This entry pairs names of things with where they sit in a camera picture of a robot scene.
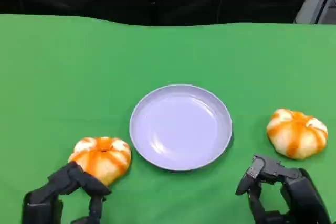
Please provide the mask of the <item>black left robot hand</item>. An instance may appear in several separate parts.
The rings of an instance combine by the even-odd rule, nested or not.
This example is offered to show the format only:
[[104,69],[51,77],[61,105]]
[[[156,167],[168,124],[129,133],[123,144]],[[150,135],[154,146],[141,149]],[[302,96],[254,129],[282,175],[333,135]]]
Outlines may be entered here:
[[61,223],[63,203],[59,196],[79,188],[90,196],[89,213],[72,223],[100,223],[103,203],[111,190],[76,162],[69,162],[51,174],[45,185],[25,195],[22,223]]

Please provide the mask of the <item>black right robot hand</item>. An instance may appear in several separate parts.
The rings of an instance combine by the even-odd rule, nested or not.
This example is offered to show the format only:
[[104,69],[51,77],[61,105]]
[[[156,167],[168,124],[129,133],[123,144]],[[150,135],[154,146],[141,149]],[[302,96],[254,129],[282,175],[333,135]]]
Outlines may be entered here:
[[[262,183],[280,182],[281,195],[289,210],[266,211],[260,201]],[[327,208],[309,173],[303,168],[286,168],[280,161],[254,155],[236,189],[236,195],[247,194],[255,223],[331,223]]]

